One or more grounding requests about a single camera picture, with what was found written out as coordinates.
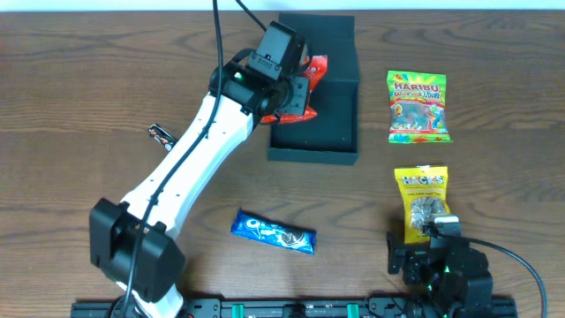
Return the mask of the red snack bag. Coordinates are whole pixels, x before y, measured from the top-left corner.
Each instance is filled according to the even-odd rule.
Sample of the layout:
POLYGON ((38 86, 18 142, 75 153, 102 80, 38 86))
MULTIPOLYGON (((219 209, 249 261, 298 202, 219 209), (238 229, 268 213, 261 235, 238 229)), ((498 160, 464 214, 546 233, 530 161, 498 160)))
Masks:
POLYGON ((310 64, 304 72, 288 80, 285 99, 282 106, 272 115, 261 120, 262 125, 293 124, 304 122, 318 116, 310 105, 310 95, 328 71, 327 56, 313 56, 306 59, 310 64))

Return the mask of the blue Oreo cookie pack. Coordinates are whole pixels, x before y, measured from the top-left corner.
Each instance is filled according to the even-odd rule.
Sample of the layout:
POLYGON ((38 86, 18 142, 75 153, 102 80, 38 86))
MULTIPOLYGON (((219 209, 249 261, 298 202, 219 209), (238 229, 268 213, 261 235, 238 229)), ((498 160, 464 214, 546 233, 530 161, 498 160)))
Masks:
POLYGON ((316 231, 272 221, 240 209, 231 225, 234 236, 315 255, 316 231))

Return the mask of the yellow Hacks candy bag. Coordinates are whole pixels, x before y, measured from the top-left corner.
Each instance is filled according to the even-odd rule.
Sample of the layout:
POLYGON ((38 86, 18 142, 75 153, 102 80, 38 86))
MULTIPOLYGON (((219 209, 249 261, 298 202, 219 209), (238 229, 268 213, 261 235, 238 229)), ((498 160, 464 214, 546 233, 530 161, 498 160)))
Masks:
POLYGON ((425 243, 423 226, 432 215, 450 213, 447 199, 448 167, 417 166, 395 169, 403 199, 405 244, 425 243))

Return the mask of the small black candy bar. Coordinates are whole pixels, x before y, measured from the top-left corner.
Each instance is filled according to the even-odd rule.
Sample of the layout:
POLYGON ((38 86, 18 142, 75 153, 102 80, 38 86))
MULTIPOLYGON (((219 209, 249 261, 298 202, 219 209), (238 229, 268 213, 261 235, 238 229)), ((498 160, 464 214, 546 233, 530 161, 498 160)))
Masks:
POLYGON ((148 136, 157 140, 167 151, 176 146, 178 139, 167 132, 162 126, 152 124, 147 129, 148 136))

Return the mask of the green Haribo gummy bag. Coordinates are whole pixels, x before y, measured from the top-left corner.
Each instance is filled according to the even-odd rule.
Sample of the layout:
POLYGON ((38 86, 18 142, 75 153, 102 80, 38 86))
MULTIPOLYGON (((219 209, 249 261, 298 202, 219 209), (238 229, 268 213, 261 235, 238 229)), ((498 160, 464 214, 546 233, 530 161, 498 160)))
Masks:
POLYGON ((446 122, 447 76, 388 71, 390 126, 393 144, 449 143, 446 122))

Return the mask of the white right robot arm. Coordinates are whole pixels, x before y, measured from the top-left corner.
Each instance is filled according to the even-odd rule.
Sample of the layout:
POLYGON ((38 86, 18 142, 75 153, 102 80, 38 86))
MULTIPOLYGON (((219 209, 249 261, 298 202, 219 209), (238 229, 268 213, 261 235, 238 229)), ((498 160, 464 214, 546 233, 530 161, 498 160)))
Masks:
POLYGON ((405 317, 495 317, 493 278, 486 255, 472 248, 453 216, 423 226, 427 244, 403 243, 388 232, 388 273, 424 290, 403 306, 405 317))

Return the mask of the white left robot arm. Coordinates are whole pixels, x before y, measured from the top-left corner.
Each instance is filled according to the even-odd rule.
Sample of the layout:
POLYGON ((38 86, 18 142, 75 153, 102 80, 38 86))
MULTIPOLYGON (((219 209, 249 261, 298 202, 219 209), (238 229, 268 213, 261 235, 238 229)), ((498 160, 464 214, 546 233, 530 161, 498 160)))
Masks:
POLYGON ((221 60, 198 113, 180 138, 161 127, 150 135, 169 152, 118 203, 98 201, 89 216, 90 260, 124 288, 109 317, 176 317, 184 304, 176 282, 185 266, 176 240, 186 217, 226 157, 258 125, 315 117, 310 95, 328 58, 279 22, 266 27, 257 49, 221 60))

